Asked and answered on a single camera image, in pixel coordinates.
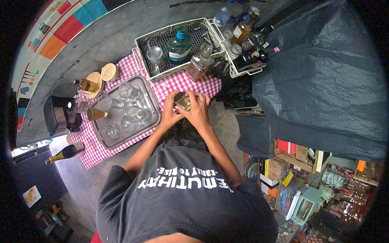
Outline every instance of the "hand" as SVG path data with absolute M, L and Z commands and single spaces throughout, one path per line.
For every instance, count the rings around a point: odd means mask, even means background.
M 208 120 L 208 106 L 211 100 L 207 94 L 204 94 L 203 96 L 202 94 L 194 93 L 193 91 L 187 91 L 185 96 L 187 96 L 191 102 L 191 110 L 186 111 L 178 106 L 175 108 L 184 115 L 200 133 L 204 129 L 210 127 Z
M 179 120 L 184 118 L 183 114 L 176 114 L 173 111 L 173 97 L 180 93 L 180 91 L 171 92 L 166 98 L 166 103 L 163 107 L 162 119 L 159 126 L 164 130 L 169 130 L 174 124 L 176 124 Z

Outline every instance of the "colorful wall mural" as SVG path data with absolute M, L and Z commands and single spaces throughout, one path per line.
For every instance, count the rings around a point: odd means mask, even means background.
M 15 65 L 12 89 L 18 101 L 18 131 L 35 88 L 47 67 L 82 30 L 134 0 L 49 0 L 27 34 Z

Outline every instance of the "tin can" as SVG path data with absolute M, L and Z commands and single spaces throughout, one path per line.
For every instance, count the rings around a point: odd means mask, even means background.
M 186 111 L 191 110 L 191 102 L 185 96 L 185 92 L 180 92 L 173 97 L 173 108 L 179 106 Z
M 101 69 L 101 78 L 104 81 L 113 82 L 119 77 L 119 69 L 113 63 L 108 63 Z

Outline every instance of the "red box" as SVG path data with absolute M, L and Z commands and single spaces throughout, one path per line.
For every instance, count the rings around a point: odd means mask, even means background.
M 296 153 L 296 144 L 287 142 L 281 139 L 277 138 L 277 146 L 280 150 L 284 151 L 288 154 L 295 154 Z

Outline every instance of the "wooden coaster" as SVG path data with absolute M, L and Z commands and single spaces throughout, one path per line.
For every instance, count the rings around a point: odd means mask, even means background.
M 101 93 L 101 91 L 104 88 L 104 82 L 101 79 L 101 75 L 99 72 L 93 72 L 93 73 L 89 74 L 86 79 L 98 84 L 99 89 L 94 93 L 89 92 L 89 91 L 83 91 L 86 98 L 89 98 L 89 99 L 95 98 L 96 96 L 98 96 Z

